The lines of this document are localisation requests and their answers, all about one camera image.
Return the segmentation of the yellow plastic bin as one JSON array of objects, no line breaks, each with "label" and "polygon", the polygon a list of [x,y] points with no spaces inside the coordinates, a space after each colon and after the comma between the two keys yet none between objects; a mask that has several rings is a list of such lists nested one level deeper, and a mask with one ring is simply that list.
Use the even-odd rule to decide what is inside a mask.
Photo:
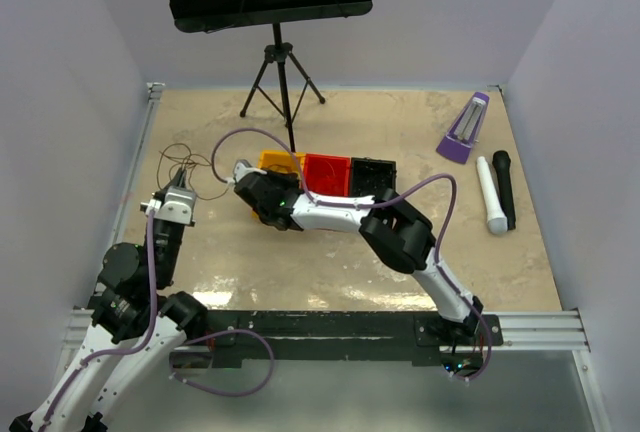
[{"label": "yellow plastic bin", "polygon": [[249,192],[252,211],[263,224],[278,230],[300,229],[291,215],[295,202],[304,194],[304,162],[304,153],[296,153],[292,158],[281,151],[261,152],[258,168],[266,174],[255,175]]}]

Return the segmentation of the red plastic bin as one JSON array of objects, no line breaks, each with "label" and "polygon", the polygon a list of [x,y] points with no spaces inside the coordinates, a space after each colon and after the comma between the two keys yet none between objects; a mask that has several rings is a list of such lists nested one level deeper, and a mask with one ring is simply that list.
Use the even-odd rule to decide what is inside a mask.
[{"label": "red plastic bin", "polygon": [[346,197],[350,166],[348,157],[309,153],[303,169],[306,184],[311,192],[320,195]]}]

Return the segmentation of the black plastic bin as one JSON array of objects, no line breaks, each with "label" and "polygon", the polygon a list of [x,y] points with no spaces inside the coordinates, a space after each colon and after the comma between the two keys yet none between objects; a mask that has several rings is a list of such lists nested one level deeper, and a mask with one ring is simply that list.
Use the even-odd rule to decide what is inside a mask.
[{"label": "black plastic bin", "polygon": [[395,161],[352,157],[349,196],[376,195],[386,189],[395,189],[396,177]]}]

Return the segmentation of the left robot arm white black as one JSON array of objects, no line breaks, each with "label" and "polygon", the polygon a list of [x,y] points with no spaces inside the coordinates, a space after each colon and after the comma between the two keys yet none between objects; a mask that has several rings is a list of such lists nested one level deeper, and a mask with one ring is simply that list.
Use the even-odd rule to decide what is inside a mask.
[{"label": "left robot arm white black", "polygon": [[91,323],[68,369],[43,404],[16,417],[12,431],[105,431],[135,386],[171,351],[207,332],[207,309],[186,292],[161,296],[173,283],[184,231],[194,226],[196,194],[186,167],[140,206],[142,245],[105,253],[91,302]]}]

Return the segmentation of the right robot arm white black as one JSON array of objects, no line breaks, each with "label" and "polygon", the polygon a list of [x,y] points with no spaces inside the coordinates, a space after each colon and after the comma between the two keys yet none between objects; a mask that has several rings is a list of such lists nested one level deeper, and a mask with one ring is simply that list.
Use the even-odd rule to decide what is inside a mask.
[{"label": "right robot arm white black", "polygon": [[455,277],[441,255],[431,221],[386,189],[378,195],[334,197],[308,192],[294,174],[240,161],[234,192],[260,222],[279,231],[327,230],[360,235],[389,269],[412,276],[436,305],[448,338],[469,344],[481,332],[483,305]]}]

